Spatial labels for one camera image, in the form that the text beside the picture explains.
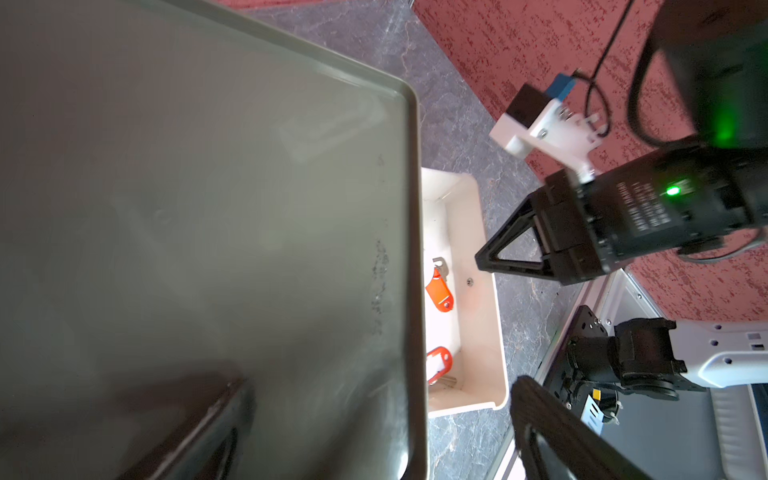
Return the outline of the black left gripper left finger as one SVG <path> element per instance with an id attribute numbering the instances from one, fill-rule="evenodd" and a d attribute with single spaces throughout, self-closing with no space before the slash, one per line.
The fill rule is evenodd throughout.
<path id="1" fill-rule="evenodd" d="M 119 477 L 233 479 L 254 415 L 252 382 L 231 382 L 213 403 L 196 412 Z"/>

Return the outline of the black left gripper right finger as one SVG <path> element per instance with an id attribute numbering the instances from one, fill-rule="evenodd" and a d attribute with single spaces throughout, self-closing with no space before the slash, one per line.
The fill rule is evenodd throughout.
<path id="1" fill-rule="evenodd" d="M 646 479 L 530 376 L 510 393 L 515 445 L 528 479 Z"/>

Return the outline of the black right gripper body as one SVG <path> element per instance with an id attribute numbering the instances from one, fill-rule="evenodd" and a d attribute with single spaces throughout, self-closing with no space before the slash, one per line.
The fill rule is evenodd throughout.
<path id="1" fill-rule="evenodd" d="M 743 173 L 741 152 L 652 152 L 579 188 L 548 177 L 536 221 L 553 279 L 580 283 L 660 251 L 722 248 L 744 227 Z"/>

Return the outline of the silver key red tag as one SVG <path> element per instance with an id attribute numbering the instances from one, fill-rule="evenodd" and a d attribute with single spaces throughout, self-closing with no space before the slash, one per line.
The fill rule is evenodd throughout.
<path id="1" fill-rule="evenodd" d="M 448 313 L 454 308 L 454 297 L 447 282 L 448 265 L 443 257 L 435 257 L 432 262 L 433 271 L 425 291 L 438 311 Z"/>
<path id="2" fill-rule="evenodd" d="M 425 362 L 428 385 L 455 388 L 458 380 L 453 372 L 453 367 L 454 358 L 447 347 L 439 346 L 429 351 Z"/>

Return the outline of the white drawer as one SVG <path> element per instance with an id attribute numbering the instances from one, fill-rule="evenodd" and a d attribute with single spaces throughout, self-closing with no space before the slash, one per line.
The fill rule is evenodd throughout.
<path id="1" fill-rule="evenodd" d="M 469 174 L 421 172 L 426 351 L 447 347 L 454 358 L 455 388 L 428 385 L 432 418 L 475 410 L 499 410 L 509 381 L 493 274 L 478 269 L 486 242 L 479 187 Z M 435 257 L 448 265 L 454 308 L 441 313 L 425 291 Z"/>

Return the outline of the olive three-drawer desk organizer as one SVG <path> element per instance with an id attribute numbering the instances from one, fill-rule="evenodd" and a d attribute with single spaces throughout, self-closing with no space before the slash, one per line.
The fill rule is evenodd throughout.
<path id="1" fill-rule="evenodd" d="M 418 114 L 213 2 L 3 2 L 2 477 L 121 479 L 246 379 L 233 479 L 426 478 Z"/>

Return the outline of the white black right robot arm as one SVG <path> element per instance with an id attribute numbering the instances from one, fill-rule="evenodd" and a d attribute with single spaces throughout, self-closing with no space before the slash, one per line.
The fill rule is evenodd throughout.
<path id="1" fill-rule="evenodd" d="M 727 235 L 767 239 L 767 5 L 667 1 L 640 54 L 627 122 L 651 151 L 605 173 L 589 153 L 607 115 L 566 109 L 568 85 L 523 86 L 491 131 L 508 153 L 561 168 L 476 253 L 479 269 L 571 285 L 673 250 L 723 261 Z M 683 391 L 762 384 L 767 326 L 664 318 L 606 332 L 580 307 L 547 374 L 563 403 L 595 390 L 675 400 Z"/>

